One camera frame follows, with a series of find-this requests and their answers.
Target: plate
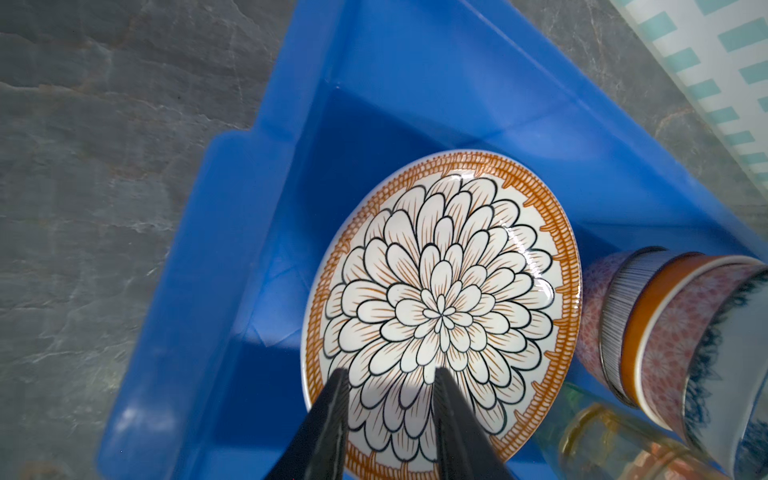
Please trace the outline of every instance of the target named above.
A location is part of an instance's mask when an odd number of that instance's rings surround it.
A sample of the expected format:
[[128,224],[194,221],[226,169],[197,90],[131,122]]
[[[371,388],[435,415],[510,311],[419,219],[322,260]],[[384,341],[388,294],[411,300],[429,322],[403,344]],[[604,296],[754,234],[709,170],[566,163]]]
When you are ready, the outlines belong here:
[[580,292],[571,226],[538,177],[487,151],[424,157],[376,187],[326,251],[303,326],[307,408],[346,367],[348,470],[438,478],[432,383],[445,366],[509,459],[568,371]]

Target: stacked cups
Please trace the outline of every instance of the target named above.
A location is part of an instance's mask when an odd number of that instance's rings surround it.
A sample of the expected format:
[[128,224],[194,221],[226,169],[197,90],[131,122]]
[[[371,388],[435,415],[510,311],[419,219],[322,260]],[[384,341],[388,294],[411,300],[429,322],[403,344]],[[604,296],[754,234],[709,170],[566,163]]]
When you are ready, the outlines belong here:
[[577,356],[619,400],[739,480],[768,473],[768,266],[615,253],[584,273],[582,312]]

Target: blue and white bowl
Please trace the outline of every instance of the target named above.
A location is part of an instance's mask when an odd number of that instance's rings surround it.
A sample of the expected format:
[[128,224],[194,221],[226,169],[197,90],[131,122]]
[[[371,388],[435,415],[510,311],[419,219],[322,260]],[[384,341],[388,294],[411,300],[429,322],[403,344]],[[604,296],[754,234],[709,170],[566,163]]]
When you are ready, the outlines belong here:
[[763,380],[750,421],[736,450],[736,478],[765,478],[768,475],[767,383],[768,376]]
[[768,270],[763,270],[731,293],[707,327],[685,390],[688,442],[737,480],[761,478],[756,470],[768,462],[768,428],[760,429],[768,427],[768,405],[764,409],[758,402],[767,373]]

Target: blue bin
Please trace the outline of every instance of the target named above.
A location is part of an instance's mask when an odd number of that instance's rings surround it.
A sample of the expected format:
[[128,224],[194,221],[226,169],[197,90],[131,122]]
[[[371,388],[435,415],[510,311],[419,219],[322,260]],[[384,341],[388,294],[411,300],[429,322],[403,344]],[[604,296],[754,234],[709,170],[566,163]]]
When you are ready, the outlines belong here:
[[[551,188],[583,266],[646,245],[768,259],[506,0],[302,0],[253,129],[208,148],[104,433],[104,477],[266,473],[306,414],[300,329],[333,234],[394,170],[465,147]],[[569,375],[609,396],[577,362]],[[510,467],[552,478],[531,443]]]

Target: marble surface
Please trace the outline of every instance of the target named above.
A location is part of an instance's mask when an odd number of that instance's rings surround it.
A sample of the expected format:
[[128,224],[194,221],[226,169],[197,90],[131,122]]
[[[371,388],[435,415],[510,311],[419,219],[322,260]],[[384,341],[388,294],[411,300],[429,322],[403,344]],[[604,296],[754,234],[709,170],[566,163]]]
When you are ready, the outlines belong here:
[[[763,237],[768,206],[608,0],[512,0]],[[293,3],[0,2],[0,478],[93,457],[210,139],[247,128]]]

